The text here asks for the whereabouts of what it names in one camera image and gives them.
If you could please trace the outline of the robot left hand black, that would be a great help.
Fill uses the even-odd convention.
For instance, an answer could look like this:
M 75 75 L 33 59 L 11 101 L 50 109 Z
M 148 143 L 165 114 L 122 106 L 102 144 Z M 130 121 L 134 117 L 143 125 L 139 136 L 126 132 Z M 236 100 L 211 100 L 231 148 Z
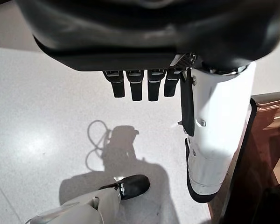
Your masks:
M 255 61 L 280 41 L 280 0 L 19 0 L 39 48 L 78 71 L 102 71 L 134 100 L 147 75 L 157 101 L 181 85 L 187 185 L 199 203 L 218 193 L 237 150 Z

